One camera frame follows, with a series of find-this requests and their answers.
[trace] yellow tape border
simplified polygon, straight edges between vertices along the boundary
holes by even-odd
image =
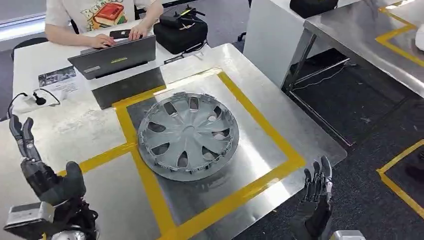
[[[155,93],[166,90],[167,86],[164,85],[114,103],[112,106],[116,109],[116,115],[127,142],[79,164],[82,172],[86,173],[123,154],[131,153],[141,182],[144,185],[150,207],[162,234],[160,239],[191,238],[306,164],[302,156],[274,129],[225,72],[221,71],[217,76],[250,113],[258,125],[262,127],[264,132],[286,154],[287,161],[240,190],[221,199],[180,226],[176,226],[155,174],[145,164],[138,152],[137,132],[127,111],[128,106],[152,98]],[[64,176],[66,171],[61,171],[59,174]]]
[[[401,6],[401,5],[402,5],[402,3],[403,3],[403,2],[404,2],[404,1],[395,2],[395,3],[393,3],[393,4],[389,5],[389,6],[397,6],[397,7],[399,7],[399,6]],[[420,65],[421,67],[424,67],[424,61],[423,61],[423,60],[421,60],[419,57],[416,57],[416,56],[414,56],[414,55],[412,55],[412,54],[410,54],[410,53],[408,53],[408,52],[404,51],[404,50],[403,50],[403,49],[401,49],[400,47],[398,47],[398,46],[396,46],[396,45],[393,45],[393,44],[391,44],[391,43],[389,42],[389,40],[390,40],[391,38],[395,37],[396,35],[399,35],[399,34],[405,33],[405,32],[410,31],[410,30],[417,29],[417,26],[415,26],[414,24],[412,24],[412,23],[410,23],[410,22],[408,22],[408,21],[404,20],[404,19],[403,19],[403,18],[401,18],[401,17],[396,16],[396,15],[395,15],[395,14],[393,14],[393,13],[390,13],[390,12],[389,12],[389,10],[387,9],[387,7],[388,7],[388,6],[380,7],[380,8],[378,9],[378,11],[379,11],[379,12],[381,12],[381,13],[384,13],[384,14],[388,15],[388,16],[389,16],[389,17],[391,17],[391,18],[396,19],[397,21],[399,21],[399,22],[401,22],[401,23],[405,24],[406,26],[401,27],[401,28],[398,28],[398,29],[395,29],[395,30],[392,30],[392,31],[389,31],[389,32],[386,32],[385,34],[382,34],[382,35],[378,36],[377,38],[375,38],[375,40],[376,40],[378,43],[380,43],[381,45],[383,45],[383,46],[385,46],[385,47],[389,48],[389,49],[390,49],[390,50],[392,50],[393,52],[395,52],[395,53],[397,53],[397,54],[399,54],[399,55],[403,56],[403,57],[404,57],[404,58],[406,58],[406,59],[411,60],[412,62],[414,62],[414,63],[416,63],[416,64]]]
[[[391,161],[386,163],[382,168],[376,171],[381,177],[384,184],[387,185],[396,195],[398,195],[406,204],[408,204],[418,215],[424,219],[424,208],[422,208],[414,199],[412,199],[405,191],[403,191],[396,183],[394,183],[386,174],[387,170],[393,167],[396,163],[402,160],[404,157],[415,151],[417,148],[424,146],[424,139],[421,139],[414,145],[395,156]]]

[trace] black bag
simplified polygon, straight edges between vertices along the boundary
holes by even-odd
[[[337,7],[339,0],[291,0],[290,9],[302,18],[322,14]]]
[[[156,35],[156,41],[172,54],[179,54],[195,46],[200,46],[206,41],[208,35],[208,25],[200,18],[187,29],[163,25],[160,22],[153,26],[153,32]]]

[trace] smartphone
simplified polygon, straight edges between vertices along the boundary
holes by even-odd
[[[110,31],[109,36],[113,39],[127,39],[130,36],[131,29]]]

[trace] laptop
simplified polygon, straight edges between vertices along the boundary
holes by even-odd
[[[156,36],[122,40],[103,49],[87,49],[68,61],[88,80],[131,69],[156,59]]]

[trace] metal tabletop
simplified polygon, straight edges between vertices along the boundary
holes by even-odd
[[[424,98],[424,51],[415,46],[423,9],[421,0],[362,0],[310,17],[304,27]]]
[[[87,91],[78,100],[19,116],[21,121],[34,119],[35,145],[55,171],[63,170],[67,161],[80,163],[85,198],[99,214],[102,240],[230,239],[298,192],[303,168],[312,171],[312,162],[321,155],[332,165],[347,156],[231,44],[159,70],[166,86],[149,93],[149,101],[181,91],[207,93],[237,120],[237,149],[229,164],[210,177],[176,182],[144,164],[128,110],[147,103],[144,93],[101,110]],[[21,173],[8,121],[0,122],[0,136],[0,222],[5,222],[11,206],[37,202],[37,197]],[[0,231],[0,239],[18,238]]]

